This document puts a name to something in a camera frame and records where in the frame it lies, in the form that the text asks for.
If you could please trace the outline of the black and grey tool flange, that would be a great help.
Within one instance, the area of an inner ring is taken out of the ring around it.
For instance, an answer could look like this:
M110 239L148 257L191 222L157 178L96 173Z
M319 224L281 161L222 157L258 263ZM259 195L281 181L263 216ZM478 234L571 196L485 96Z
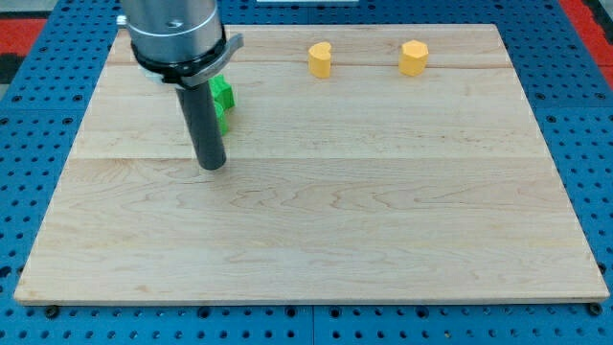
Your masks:
M219 74L243 46L243 34L227 38L223 33L214 47L203 55L182 62L160 62L145 57L133 42L130 43L133 56L147 78L179 89L194 89Z

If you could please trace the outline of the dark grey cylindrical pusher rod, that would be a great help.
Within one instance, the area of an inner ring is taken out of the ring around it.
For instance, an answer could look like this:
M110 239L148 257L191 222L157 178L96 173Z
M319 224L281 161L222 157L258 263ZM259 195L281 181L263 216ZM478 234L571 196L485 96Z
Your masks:
M205 81L195 88L177 89L176 94L198 164L207 171L221 168L226 153L210 84Z

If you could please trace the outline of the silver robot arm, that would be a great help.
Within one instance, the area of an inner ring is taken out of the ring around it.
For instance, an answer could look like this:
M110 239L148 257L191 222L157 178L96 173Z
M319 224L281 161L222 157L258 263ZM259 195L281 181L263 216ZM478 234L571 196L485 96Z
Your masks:
M228 36L216 0L122 0L118 25L147 78L175 88L201 168L226 162L210 79L244 45Z

